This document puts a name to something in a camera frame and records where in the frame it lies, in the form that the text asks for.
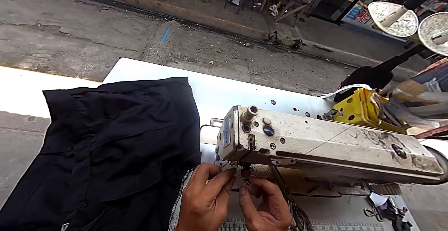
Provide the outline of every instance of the sewing machine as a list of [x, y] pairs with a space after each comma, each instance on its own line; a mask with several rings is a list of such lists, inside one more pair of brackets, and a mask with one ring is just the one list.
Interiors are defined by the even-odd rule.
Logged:
[[223, 161], [247, 167], [289, 168], [280, 171], [293, 180], [346, 187], [439, 184], [446, 181], [447, 172], [439, 163], [448, 163], [412, 136], [254, 105], [234, 106], [225, 115], [217, 136], [217, 154]]

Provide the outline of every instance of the concrete ground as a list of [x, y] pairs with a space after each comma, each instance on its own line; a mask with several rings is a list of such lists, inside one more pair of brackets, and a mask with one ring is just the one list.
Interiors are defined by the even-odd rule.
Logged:
[[[232, 32], [245, 37], [267, 40], [273, 43], [291, 46], [303, 39], [306, 46], [298, 50], [307, 54], [329, 60], [343, 62], [355, 67], [375, 66], [405, 51], [404, 43], [373, 31], [346, 25], [344, 27], [322, 21], [317, 18], [305, 18], [305, 22], [297, 22], [289, 16], [280, 22], [274, 22], [268, 7], [263, 12], [251, 9], [253, 1], [246, 4], [244, 11], [236, 14], [237, 6], [228, 4], [224, 9], [224, 0], [115, 0], [155, 11], [184, 20], [193, 21], [209, 27]], [[410, 60], [394, 71], [400, 79], [407, 79], [428, 66], [428, 62], [420, 56]]]
[[[0, 66], [10, 68], [101, 82], [128, 57], [310, 95], [335, 90], [354, 69], [86, 0], [0, 2]], [[38, 153], [48, 123], [0, 112], [0, 205]], [[447, 186], [405, 190], [421, 230], [448, 226], [446, 192]]]

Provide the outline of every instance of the white table top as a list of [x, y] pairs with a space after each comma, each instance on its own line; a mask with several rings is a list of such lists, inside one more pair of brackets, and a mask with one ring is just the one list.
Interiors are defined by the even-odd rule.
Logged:
[[312, 118], [333, 108], [333, 101], [272, 87], [216, 77], [204, 73], [121, 58], [103, 83], [188, 77], [198, 107], [201, 125], [220, 118], [235, 105], [256, 105], [260, 109]]

